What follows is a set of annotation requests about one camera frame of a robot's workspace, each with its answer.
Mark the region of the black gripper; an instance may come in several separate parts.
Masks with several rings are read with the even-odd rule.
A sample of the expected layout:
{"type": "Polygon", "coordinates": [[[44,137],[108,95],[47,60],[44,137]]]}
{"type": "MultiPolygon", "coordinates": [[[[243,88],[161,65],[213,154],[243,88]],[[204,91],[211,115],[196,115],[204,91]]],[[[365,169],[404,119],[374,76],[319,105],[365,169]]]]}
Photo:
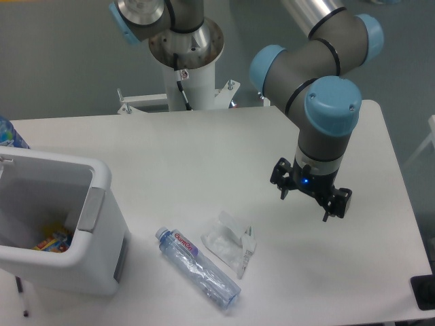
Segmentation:
{"type": "Polygon", "coordinates": [[[347,188],[336,189],[334,181],[338,170],[327,175],[314,175],[311,170],[301,167],[296,160],[294,165],[285,158],[280,158],[273,168],[270,182],[281,192],[280,199],[285,199],[289,191],[296,189],[316,199],[320,206],[324,206],[323,222],[329,217],[343,219],[351,203],[352,191],[347,188]]]}

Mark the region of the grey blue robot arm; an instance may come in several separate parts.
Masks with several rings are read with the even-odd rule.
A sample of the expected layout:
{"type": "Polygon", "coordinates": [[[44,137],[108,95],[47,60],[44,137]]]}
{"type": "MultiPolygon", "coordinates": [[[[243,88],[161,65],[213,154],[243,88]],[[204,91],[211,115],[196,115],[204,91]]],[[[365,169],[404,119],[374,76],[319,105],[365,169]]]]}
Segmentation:
{"type": "MultiPolygon", "coordinates": [[[[284,6],[307,44],[295,52],[266,46],[249,68],[255,89],[299,129],[294,161],[280,159],[271,183],[282,196],[298,190],[314,198],[325,217],[342,218],[352,192],[336,188],[334,181],[362,105],[359,88],[343,75],[380,53],[383,30],[375,18],[354,16],[340,1],[285,1],[284,6]]],[[[195,73],[214,64],[224,38],[205,16],[202,1],[113,1],[109,10],[125,40],[148,42],[167,70],[170,110],[216,106],[213,78],[195,73]]]]}

